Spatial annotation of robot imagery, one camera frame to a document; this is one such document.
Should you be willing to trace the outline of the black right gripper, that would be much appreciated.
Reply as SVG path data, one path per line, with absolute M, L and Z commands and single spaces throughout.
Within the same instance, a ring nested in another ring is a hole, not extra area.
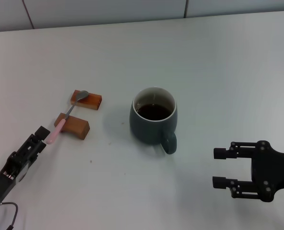
M 232 198 L 272 202 L 275 193 L 284 189 L 284 153 L 274 150 L 265 140 L 257 143 L 232 141 L 229 149 L 214 148 L 214 159 L 251 157 L 252 181 L 255 184 L 226 177 L 213 177 L 213 188 L 229 188 Z

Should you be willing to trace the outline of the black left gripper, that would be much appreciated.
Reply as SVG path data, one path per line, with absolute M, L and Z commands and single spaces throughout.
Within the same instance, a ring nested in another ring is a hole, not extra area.
M 34 134 L 31 134 L 22 146 L 13 152 L 7 159 L 0 171 L 0 203 L 8 193 L 26 175 L 29 164 L 32 165 L 38 154 L 41 153 L 46 144 L 43 142 L 50 134 L 50 131 L 40 126 Z

